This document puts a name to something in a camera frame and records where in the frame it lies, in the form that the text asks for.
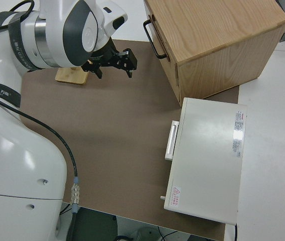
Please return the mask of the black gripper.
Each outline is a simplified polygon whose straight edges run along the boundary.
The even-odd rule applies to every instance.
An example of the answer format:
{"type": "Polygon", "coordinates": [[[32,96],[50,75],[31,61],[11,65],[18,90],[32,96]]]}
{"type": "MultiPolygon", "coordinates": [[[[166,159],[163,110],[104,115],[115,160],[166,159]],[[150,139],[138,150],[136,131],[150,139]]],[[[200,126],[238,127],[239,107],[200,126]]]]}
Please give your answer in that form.
{"type": "Polygon", "coordinates": [[[108,41],[99,50],[96,50],[89,57],[88,61],[81,66],[84,72],[94,73],[98,79],[103,76],[100,67],[115,67],[125,70],[128,77],[132,77],[132,72],[137,69],[137,59],[130,48],[123,50],[118,57],[118,50],[113,41],[108,41]]]}

